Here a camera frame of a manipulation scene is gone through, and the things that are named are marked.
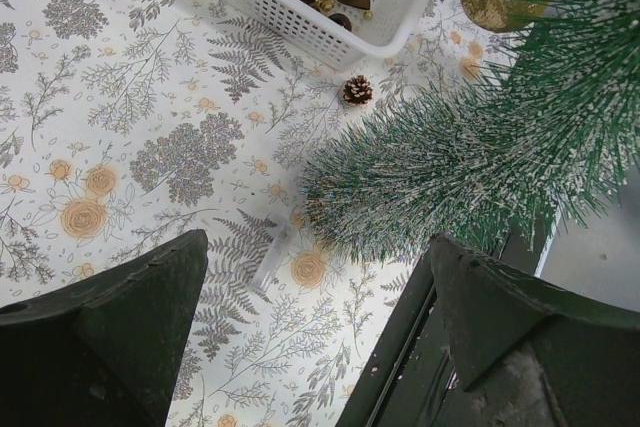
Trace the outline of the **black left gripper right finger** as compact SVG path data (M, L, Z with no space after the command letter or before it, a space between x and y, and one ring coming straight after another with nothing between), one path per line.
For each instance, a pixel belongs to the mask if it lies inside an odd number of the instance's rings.
M636 426L639 315L456 239L429 245L457 384L439 426Z

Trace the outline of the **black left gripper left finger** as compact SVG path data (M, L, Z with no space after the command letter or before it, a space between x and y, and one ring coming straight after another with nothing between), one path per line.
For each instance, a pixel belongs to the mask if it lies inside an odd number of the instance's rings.
M204 230L1 309L4 426L162 426L208 266Z

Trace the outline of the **frosted pine cone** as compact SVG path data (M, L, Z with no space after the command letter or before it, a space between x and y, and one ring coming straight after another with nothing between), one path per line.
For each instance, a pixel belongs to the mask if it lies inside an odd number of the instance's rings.
M343 101L349 105L362 106L373 98L373 87L364 75L357 75L344 84Z

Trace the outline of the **small green christmas tree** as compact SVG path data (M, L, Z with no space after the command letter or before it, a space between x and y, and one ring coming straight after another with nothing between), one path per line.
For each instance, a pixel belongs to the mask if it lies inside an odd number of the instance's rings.
M639 0L545 0L500 33L504 64L377 108L309 159L302 211L338 255L481 250L557 212L599 213L639 159Z

